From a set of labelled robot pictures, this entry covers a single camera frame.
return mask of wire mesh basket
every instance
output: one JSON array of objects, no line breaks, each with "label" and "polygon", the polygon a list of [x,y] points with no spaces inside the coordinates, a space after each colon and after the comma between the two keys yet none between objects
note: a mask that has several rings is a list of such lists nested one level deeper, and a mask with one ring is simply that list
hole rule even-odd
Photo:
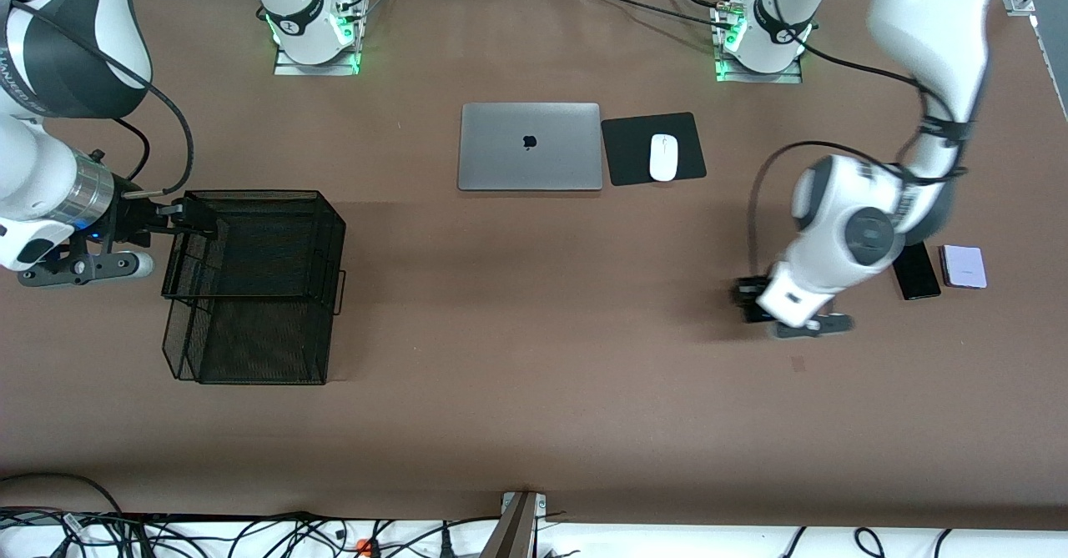
[{"label": "wire mesh basket", "polygon": [[219,221],[216,238],[179,233],[171,247],[163,355],[175,378],[326,383],[345,221],[317,191],[186,197]]}]

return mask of white computer mouse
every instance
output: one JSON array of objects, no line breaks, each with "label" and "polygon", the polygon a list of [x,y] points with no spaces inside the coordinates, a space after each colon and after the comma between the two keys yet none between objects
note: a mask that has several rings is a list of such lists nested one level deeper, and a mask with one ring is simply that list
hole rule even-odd
[{"label": "white computer mouse", "polygon": [[678,173],[678,139],[671,135],[653,135],[649,142],[649,176],[665,183]]}]

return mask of table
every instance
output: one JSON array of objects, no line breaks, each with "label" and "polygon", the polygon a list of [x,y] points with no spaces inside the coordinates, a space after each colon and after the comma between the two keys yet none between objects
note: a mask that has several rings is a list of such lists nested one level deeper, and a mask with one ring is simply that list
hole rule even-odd
[{"label": "table", "polygon": [[[866,5],[827,0],[813,43],[893,67]],[[155,80],[197,136],[189,188],[319,189],[348,222],[332,382],[173,381],[162,268],[57,292],[0,277],[3,471],[93,476],[130,511],[461,517],[534,487],[579,521],[1063,525],[1068,127],[1026,19],[991,9],[972,174],[931,242],[981,247],[990,288],[905,303],[883,274],[841,295],[854,332],[778,342],[726,295],[759,162],[799,139],[889,159],[917,121],[908,87],[812,58],[800,86],[718,83],[708,30],[607,0],[386,0],[359,76],[272,77],[255,7],[137,0]],[[692,111],[709,175],[465,195],[460,106],[485,100]],[[142,183],[171,182],[173,118],[150,99],[130,121],[153,140]],[[140,155],[110,122],[49,127],[117,171]],[[769,177],[761,261],[820,156]],[[4,503],[104,508],[45,492]]]}]

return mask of black mouse pad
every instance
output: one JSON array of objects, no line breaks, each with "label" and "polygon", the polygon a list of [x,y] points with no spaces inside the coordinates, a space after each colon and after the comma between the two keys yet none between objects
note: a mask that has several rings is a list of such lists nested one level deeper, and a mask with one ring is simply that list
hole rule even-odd
[{"label": "black mouse pad", "polygon": [[649,175],[649,143],[654,135],[678,139],[678,171],[675,180],[701,179],[708,174],[693,114],[662,113],[601,121],[601,136],[612,184],[655,183]]}]

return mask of laptop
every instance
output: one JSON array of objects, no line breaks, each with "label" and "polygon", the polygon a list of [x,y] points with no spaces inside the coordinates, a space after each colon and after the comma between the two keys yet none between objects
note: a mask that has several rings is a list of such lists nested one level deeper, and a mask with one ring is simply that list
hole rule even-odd
[{"label": "laptop", "polygon": [[460,190],[602,186],[598,105],[465,105],[460,127]]}]

